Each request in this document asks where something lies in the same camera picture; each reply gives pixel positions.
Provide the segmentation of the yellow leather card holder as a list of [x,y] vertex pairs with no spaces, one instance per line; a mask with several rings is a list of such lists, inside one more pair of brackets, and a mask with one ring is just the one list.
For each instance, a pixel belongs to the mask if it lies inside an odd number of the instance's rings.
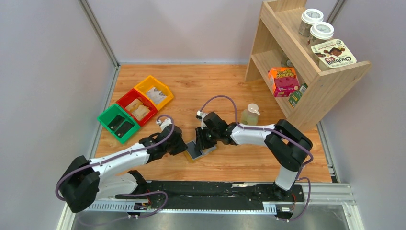
[[208,149],[197,151],[195,149],[195,140],[188,142],[186,145],[187,145],[187,149],[186,149],[184,155],[185,155],[186,159],[191,162],[195,162],[217,149],[217,146],[213,146]]

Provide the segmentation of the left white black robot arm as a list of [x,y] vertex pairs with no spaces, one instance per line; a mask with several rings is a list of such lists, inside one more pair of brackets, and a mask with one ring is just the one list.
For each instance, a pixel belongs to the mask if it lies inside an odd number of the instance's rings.
[[88,160],[83,155],[78,156],[57,182],[56,196],[65,201],[73,213],[79,213],[96,200],[137,190],[141,176],[131,173],[117,176],[118,173],[159,160],[167,153],[177,155],[186,149],[182,130],[169,124],[160,133],[107,157]]

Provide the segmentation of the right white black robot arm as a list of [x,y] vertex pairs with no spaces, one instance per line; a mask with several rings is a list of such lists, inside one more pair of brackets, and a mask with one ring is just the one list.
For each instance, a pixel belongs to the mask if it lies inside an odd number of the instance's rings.
[[196,117],[202,125],[195,130],[193,151],[212,149],[218,142],[266,146],[281,166],[274,184],[282,191],[291,189],[313,146],[309,138],[285,119],[267,126],[249,126],[227,124],[215,112],[198,111]]

